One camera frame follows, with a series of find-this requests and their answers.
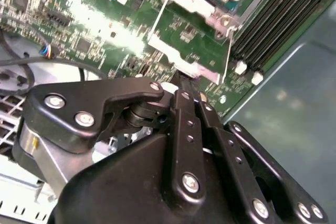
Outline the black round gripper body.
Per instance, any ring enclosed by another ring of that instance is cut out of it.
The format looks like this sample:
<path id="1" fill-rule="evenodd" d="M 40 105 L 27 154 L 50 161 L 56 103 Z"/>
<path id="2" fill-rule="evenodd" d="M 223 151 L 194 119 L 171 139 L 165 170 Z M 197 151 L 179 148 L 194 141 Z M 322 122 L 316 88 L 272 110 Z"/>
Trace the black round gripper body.
<path id="1" fill-rule="evenodd" d="M 193 223 L 193 143 L 158 135 L 127 147 L 65 186 L 53 223 Z"/>

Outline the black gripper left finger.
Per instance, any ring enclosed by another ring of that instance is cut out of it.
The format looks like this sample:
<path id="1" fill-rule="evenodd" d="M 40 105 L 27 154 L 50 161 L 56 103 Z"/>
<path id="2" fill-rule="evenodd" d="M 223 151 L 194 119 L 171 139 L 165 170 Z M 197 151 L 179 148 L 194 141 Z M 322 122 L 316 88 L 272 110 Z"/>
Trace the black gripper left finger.
<path id="1" fill-rule="evenodd" d="M 58 210 L 198 210 L 206 198 L 194 98 L 147 77 L 32 88 L 23 143 Z"/>

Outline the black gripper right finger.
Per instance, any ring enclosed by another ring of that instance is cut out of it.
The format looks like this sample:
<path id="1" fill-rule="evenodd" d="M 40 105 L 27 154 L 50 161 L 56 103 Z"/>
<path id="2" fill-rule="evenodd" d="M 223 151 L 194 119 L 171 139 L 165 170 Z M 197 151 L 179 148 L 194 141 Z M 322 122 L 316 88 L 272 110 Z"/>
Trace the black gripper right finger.
<path id="1" fill-rule="evenodd" d="M 239 123 L 222 124 L 192 83 L 193 223 L 328 223 L 328 215 Z"/>

